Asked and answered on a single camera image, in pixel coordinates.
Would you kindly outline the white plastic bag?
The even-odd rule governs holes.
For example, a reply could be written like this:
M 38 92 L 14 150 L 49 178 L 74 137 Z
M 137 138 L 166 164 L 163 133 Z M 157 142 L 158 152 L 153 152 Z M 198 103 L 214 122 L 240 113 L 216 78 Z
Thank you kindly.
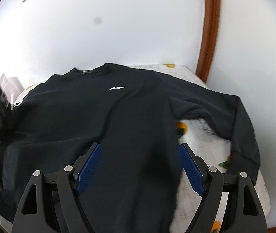
M 10 104 L 14 104 L 24 91 L 24 87 L 17 77 L 6 77 L 5 74 L 0 77 L 0 88 L 5 93 Z

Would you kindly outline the brown wooden door frame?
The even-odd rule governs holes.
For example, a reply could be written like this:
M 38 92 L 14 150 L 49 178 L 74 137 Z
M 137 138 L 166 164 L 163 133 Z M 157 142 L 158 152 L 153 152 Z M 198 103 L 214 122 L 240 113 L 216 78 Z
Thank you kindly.
M 205 0 L 205 12 L 199 58 L 195 74 L 207 82 L 212 65 L 220 22 L 221 0 Z

